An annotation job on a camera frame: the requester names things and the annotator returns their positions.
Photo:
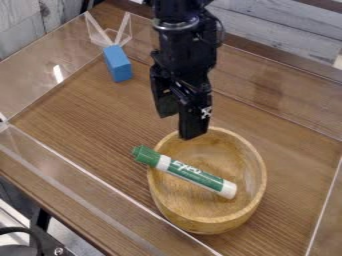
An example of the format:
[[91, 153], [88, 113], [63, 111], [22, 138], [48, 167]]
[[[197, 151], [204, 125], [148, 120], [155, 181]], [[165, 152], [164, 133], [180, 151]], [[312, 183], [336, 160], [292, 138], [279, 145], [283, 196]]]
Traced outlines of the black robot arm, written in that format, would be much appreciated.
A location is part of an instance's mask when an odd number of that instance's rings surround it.
[[216, 64], [219, 19], [212, 0], [152, 0], [159, 48], [151, 52], [151, 90], [160, 117], [179, 117], [179, 137], [207, 133], [212, 96], [208, 72]]

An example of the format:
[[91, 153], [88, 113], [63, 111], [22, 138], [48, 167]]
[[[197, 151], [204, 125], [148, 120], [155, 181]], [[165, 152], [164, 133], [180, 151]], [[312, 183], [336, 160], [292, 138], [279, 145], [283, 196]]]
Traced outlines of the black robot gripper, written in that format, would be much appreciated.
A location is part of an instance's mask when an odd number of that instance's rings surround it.
[[181, 20], [155, 18], [159, 48], [151, 52], [151, 91], [161, 118], [177, 113], [179, 136], [189, 140], [207, 133], [212, 112], [208, 73], [222, 45], [222, 22], [215, 16]]

